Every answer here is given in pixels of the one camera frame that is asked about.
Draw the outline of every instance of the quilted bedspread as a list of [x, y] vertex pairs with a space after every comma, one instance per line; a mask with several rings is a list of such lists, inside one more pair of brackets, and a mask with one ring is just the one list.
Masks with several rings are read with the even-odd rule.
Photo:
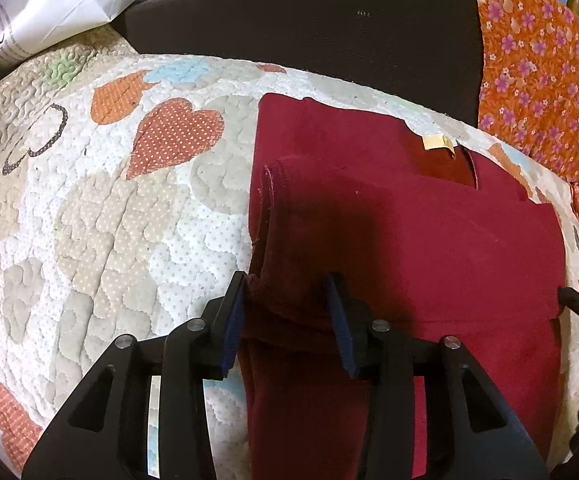
[[[510, 172], [554, 205], [579, 290], [570, 187], [505, 143], [353, 83], [199, 56], [139, 56], [108, 27], [77, 36], [0, 82], [0, 457], [20, 472], [42, 430], [121, 333], [169, 333], [247, 270], [247, 203], [258, 101], [267, 92], [403, 118]], [[563, 409], [551, 462], [579, 409], [579, 320], [561, 318]], [[158, 381], [150, 473], [158, 474]], [[249, 477], [235, 368], [205, 387], [219, 479]]]

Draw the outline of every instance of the red object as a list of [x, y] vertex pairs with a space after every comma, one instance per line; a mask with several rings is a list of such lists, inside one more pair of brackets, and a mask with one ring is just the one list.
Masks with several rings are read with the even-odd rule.
[[[547, 455], [557, 407], [556, 292], [565, 249], [550, 205], [489, 159], [425, 152], [402, 120], [267, 94], [250, 193], [246, 340], [253, 480], [353, 480], [367, 387], [342, 369], [325, 276], [377, 317], [459, 336]], [[416, 393], [414, 474], [425, 472]]]

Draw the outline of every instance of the dark dotted curved outline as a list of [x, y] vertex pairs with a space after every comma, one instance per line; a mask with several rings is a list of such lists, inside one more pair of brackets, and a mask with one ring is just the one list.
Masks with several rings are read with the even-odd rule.
[[63, 130], [65, 129], [65, 126], [68, 124], [68, 111], [65, 110], [65, 108], [63, 108], [61, 105], [57, 105], [54, 103], [52, 103], [50, 105], [50, 108], [54, 108], [55, 110], [58, 110], [62, 115], [60, 125], [58, 126], [57, 132], [54, 134], [54, 136], [50, 140], [48, 140], [45, 143], [45, 145], [40, 150], [33, 152], [31, 149], [28, 149], [27, 153], [25, 155], [23, 155], [21, 158], [19, 158], [14, 164], [9, 163], [10, 155], [12, 155], [12, 152], [10, 152], [9, 155], [7, 155], [6, 163], [3, 165], [3, 175], [10, 174], [16, 168], [18, 168], [21, 165], [21, 162], [23, 161], [23, 159], [25, 158], [26, 155], [28, 155], [30, 157], [42, 155], [49, 148], [51, 148], [57, 140], [60, 139], [60, 136], [63, 134]]

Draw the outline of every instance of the bed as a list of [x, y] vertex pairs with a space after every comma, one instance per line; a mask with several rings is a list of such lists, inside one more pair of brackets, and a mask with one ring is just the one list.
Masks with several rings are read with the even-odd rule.
[[[247, 270], [256, 110], [267, 92], [393, 115], [491, 158], [532, 200], [554, 205], [568, 285], [579, 290], [578, 181], [541, 160], [532, 136], [496, 130], [482, 106], [485, 84], [501, 81], [492, 49], [513, 50], [481, 34], [491, 2], [399, 0], [419, 9], [411, 20], [393, 0], [259, 1], [147, 2], [116, 24], [132, 46], [104, 27], [0, 82], [0, 479], [20, 472], [115, 336], [166, 334]], [[434, 24], [433, 41], [413, 41], [421, 23]], [[172, 109], [204, 125], [202, 150], [154, 164], [137, 146]], [[578, 425], [578, 318], [564, 313], [561, 328], [551, 465], [568, 457]], [[151, 399], [156, 475], [156, 381]], [[208, 383], [206, 399], [217, 476], [248, 478], [238, 369]]]

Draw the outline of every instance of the orange heart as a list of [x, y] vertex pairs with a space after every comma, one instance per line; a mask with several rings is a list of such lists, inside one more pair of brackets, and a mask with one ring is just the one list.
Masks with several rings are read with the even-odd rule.
[[25, 462], [41, 436], [41, 427], [29, 415], [0, 382], [0, 430], [1, 440], [14, 468], [21, 472]]
[[125, 178], [192, 160], [217, 143], [224, 126], [220, 113], [194, 112], [192, 103], [182, 97], [160, 103], [138, 125]]
[[149, 70], [139, 70], [133, 74], [110, 81], [94, 89], [90, 116], [97, 124], [112, 124], [131, 114], [143, 96], [143, 90], [156, 83], [143, 82]]

